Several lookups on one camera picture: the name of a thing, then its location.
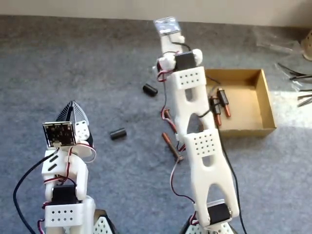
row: open cardboard box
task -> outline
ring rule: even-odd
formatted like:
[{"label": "open cardboard box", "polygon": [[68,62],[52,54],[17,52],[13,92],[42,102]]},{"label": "open cardboard box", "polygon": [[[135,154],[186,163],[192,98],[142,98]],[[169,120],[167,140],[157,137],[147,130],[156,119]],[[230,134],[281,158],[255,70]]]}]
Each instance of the open cardboard box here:
[{"label": "open cardboard box", "polygon": [[[263,70],[207,69],[205,72],[221,82],[230,103],[230,118],[221,108],[223,136],[264,137],[276,129]],[[207,93],[214,85],[207,78]]]}]

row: white wall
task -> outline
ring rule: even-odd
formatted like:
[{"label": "white wall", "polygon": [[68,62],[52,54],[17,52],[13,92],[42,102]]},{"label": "white wall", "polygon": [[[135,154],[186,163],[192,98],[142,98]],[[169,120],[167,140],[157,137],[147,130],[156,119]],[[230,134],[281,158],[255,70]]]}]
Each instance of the white wall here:
[{"label": "white wall", "polygon": [[312,27],[312,0],[0,0],[0,14]]}]

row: clear plastic bag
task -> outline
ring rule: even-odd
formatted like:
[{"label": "clear plastic bag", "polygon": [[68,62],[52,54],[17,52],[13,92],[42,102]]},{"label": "clear plastic bag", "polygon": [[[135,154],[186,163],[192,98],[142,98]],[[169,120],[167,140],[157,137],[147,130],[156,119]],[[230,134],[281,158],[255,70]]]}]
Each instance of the clear plastic bag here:
[{"label": "clear plastic bag", "polygon": [[293,90],[298,92],[298,107],[312,104],[312,66],[302,56],[287,56],[275,64]]},{"label": "clear plastic bag", "polygon": [[283,28],[255,26],[253,32],[257,46],[292,55],[303,53],[300,43]]}]

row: circuit board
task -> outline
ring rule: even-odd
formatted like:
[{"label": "circuit board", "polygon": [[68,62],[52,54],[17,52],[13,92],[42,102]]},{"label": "circuit board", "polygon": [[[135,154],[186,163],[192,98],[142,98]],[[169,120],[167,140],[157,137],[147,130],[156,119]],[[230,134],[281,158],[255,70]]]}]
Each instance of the circuit board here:
[{"label": "circuit board", "polygon": [[76,145],[72,122],[47,122],[43,130],[48,147]]}]

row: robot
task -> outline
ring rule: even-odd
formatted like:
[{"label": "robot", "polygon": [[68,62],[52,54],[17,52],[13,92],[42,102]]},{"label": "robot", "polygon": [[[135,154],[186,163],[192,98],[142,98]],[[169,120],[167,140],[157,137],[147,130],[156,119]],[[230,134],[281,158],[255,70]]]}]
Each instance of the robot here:
[{"label": "robot", "polygon": [[[183,227],[182,234],[233,234],[228,222],[239,215],[230,167],[223,155],[218,129],[209,111],[206,91],[206,76],[202,52],[191,50],[185,44],[181,29],[174,17],[154,21],[160,36],[163,56],[153,67],[154,75],[160,82],[169,84],[174,100],[176,139],[185,144],[191,167],[191,188],[193,194],[193,215]],[[189,49],[183,52],[182,47]],[[191,89],[192,100],[187,100],[186,89]],[[199,116],[204,130],[200,133],[187,133],[191,114]],[[208,158],[209,165],[204,163]],[[207,204],[208,191],[216,184],[224,193],[225,199]]]},{"label": "robot", "polygon": [[[70,121],[72,112],[74,125]],[[40,223],[44,222],[46,234],[117,234],[106,212],[96,210],[94,200],[87,195],[86,163],[95,160],[96,151],[82,108],[70,101],[55,122],[43,124],[43,130],[47,150],[41,174],[46,202],[42,207],[45,218],[38,221],[39,232],[44,234]],[[28,223],[26,227],[35,233]]]}]

